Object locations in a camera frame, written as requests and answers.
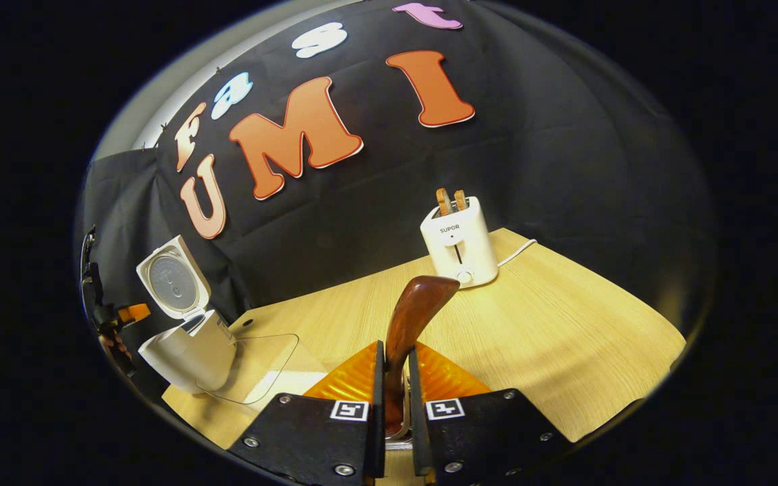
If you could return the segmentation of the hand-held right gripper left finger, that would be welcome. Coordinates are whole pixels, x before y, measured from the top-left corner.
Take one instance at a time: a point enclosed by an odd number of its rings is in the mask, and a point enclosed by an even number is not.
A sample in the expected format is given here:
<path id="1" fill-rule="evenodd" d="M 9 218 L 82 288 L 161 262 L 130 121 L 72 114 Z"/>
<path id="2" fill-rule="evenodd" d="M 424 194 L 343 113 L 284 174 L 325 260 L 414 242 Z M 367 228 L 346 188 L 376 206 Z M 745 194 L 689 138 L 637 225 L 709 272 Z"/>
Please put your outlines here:
<path id="1" fill-rule="evenodd" d="M 296 485 L 373 485 L 385 472 L 383 342 L 373 342 L 357 357 L 364 399 L 281 391 L 228 452 Z"/>

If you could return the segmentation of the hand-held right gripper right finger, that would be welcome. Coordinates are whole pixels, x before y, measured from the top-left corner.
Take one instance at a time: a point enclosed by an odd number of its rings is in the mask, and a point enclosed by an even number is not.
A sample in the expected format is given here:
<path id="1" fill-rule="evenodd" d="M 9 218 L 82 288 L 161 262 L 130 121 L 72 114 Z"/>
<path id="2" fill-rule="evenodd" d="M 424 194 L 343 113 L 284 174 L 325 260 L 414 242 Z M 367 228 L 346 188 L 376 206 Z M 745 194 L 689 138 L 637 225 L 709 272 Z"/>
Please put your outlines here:
<path id="1" fill-rule="evenodd" d="M 573 449 L 522 391 L 493 391 L 420 342 L 409 358 L 413 465 L 425 484 L 525 485 Z"/>

